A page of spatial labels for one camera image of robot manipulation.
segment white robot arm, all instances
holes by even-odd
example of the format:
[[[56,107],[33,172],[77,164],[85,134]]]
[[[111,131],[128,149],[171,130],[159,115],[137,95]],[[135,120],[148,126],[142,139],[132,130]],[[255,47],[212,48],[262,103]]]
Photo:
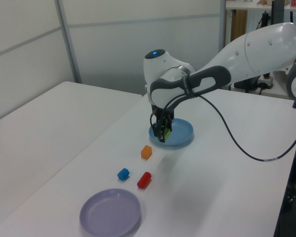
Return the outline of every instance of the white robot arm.
[[[237,38],[198,71],[165,50],[151,51],[144,58],[144,74],[157,117],[155,136],[165,141],[165,129],[171,129],[173,111],[180,102],[280,70],[289,71],[287,88],[296,100],[296,25],[292,23],[264,27]]]

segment purple plate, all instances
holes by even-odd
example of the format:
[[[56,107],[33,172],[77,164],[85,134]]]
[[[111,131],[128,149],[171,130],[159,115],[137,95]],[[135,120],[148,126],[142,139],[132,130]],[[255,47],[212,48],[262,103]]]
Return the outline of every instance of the purple plate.
[[[80,211],[80,223],[97,237],[120,237],[137,224],[141,215],[137,197],[124,189],[93,195]]]

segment yellow object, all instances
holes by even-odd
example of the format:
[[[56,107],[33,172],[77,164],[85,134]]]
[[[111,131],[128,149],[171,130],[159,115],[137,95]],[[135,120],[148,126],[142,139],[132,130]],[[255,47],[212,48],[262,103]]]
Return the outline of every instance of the yellow object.
[[[152,154],[152,148],[148,145],[145,145],[145,147],[142,149],[140,153],[142,155],[142,158],[149,159],[149,157]]]

